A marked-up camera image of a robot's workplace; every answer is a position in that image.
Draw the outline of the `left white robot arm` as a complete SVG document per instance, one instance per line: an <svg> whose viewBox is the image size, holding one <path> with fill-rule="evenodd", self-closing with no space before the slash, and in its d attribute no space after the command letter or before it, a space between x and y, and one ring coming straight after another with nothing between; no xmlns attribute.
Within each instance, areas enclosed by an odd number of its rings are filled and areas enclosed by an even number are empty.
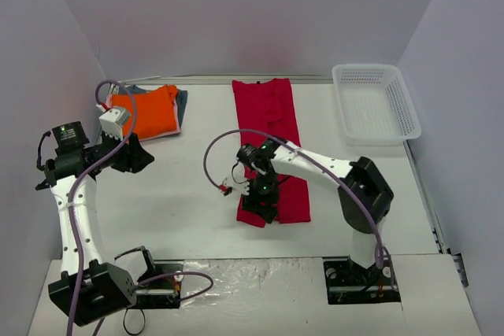
<svg viewBox="0 0 504 336"><path fill-rule="evenodd" d="M135 133L123 140L103 135L91 146L79 121L54 127L45 136L54 137L56 156L37 163L45 179L36 189L54 196L63 247L60 278L49 284L48 293L70 326L83 327L132 307L133 282L149 287L158 280L158 266L148 260L135 262L130 273L106 261L96 208L96 177L102 170L135 174L154 157Z"/></svg>

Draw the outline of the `red t-shirt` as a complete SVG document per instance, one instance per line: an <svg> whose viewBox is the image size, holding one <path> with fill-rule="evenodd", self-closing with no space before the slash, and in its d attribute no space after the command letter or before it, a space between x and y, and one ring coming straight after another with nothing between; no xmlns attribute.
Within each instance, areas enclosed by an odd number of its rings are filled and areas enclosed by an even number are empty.
<svg viewBox="0 0 504 336"><path fill-rule="evenodd" d="M271 79L264 83L232 82L235 109L240 129L263 131L300 146L295 104L289 79ZM276 221L311 221L308 184L302 179L281 178Z"/></svg>

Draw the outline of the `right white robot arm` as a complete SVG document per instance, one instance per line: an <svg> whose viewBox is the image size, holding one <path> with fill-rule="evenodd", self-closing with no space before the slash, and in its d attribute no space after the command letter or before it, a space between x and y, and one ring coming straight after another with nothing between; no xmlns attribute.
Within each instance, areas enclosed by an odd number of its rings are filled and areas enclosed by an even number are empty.
<svg viewBox="0 0 504 336"><path fill-rule="evenodd" d="M241 193L242 209L266 223L276 220L283 198L292 199L280 182L297 179L324 187L336 194L346 224L352 229L349 272L359 283L367 283L384 266L386 249L380 227L395 195L375 163L367 157L339 160L304 150L287 141L270 138L259 147L247 143L236 159L252 177L234 186Z"/></svg>

